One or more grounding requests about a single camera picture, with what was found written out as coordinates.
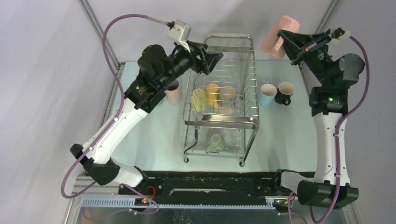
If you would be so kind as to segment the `pale yellow faceted mug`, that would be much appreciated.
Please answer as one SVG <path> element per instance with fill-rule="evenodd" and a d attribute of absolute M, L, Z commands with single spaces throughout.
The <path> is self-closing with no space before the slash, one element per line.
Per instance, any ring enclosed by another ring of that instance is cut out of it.
<path fill-rule="evenodd" d="M 197 88 L 192 91 L 191 108 L 196 112 L 206 110 L 206 92 L 203 89 Z"/>

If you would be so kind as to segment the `light blue faceted mug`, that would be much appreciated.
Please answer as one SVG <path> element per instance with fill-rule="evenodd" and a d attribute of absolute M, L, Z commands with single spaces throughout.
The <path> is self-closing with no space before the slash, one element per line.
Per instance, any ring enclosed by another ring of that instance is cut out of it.
<path fill-rule="evenodd" d="M 266 82 L 260 87 L 260 97 L 259 97 L 259 104 L 263 107 L 269 106 L 277 94 L 277 88 Z"/>

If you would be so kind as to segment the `pink faceted mug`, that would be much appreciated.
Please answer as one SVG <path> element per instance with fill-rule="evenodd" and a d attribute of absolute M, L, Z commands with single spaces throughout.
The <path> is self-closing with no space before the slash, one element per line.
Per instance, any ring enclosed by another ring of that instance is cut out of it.
<path fill-rule="evenodd" d="M 296 33 L 300 28 L 299 21 L 283 15 L 270 29 L 268 35 L 260 45 L 260 49 L 268 55 L 283 59 L 285 50 L 283 48 L 284 39 L 279 35 L 280 31 L 290 31 Z"/>

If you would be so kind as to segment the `black mug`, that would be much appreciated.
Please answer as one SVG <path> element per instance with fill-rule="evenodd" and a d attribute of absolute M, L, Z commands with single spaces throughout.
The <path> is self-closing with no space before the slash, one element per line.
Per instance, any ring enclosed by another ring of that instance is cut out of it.
<path fill-rule="evenodd" d="M 281 82 L 277 87 L 277 93 L 274 101 L 277 104 L 289 106 L 291 104 L 291 96 L 295 92 L 295 86 L 290 82 Z"/>

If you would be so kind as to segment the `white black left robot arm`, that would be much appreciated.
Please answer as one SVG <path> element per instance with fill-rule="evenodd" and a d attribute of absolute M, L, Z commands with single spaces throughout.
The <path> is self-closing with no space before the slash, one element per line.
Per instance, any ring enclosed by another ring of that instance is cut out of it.
<path fill-rule="evenodd" d="M 99 185 L 111 182 L 126 184 L 136 194 L 148 188 L 143 172 L 111 158 L 113 151 L 129 133 L 165 98 L 167 88 L 191 69 L 209 75 L 224 56 L 213 52 L 207 44 L 188 41 L 187 49 L 176 46 L 166 55 L 161 45 L 146 47 L 138 59 L 139 73 L 122 92 L 121 107 L 85 144 L 74 144 L 71 153 L 86 173 Z"/>

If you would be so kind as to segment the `iridescent pale pink mug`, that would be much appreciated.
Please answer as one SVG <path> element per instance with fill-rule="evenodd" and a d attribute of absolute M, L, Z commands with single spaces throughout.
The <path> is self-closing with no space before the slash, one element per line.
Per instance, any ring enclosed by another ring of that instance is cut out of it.
<path fill-rule="evenodd" d="M 166 87 L 166 98 L 171 104 L 177 104 L 182 99 L 181 85 L 178 80 L 173 81 L 169 86 Z"/>

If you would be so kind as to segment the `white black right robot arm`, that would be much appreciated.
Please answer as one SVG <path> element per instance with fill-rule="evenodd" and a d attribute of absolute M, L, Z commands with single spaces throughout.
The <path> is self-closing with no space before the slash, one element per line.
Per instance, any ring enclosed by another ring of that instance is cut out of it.
<path fill-rule="evenodd" d="M 359 197 L 347 173 L 344 135 L 347 117 L 352 114 L 348 90 L 363 71 L 369 70 L 367 55 L 349 53 L 332 59 L 330 43 L 350 37 L 342 28 L 312 35 L 280 30 L 278 36 L 291 64 L 305 64 L 320 83 L 309 95 L 318 150 L 312 180 L 295 171 L 280 170 L 280 177 L 271 183 L 272 190 L 277 195 L 295 192 L 301 205 L 341 209 Z"/>

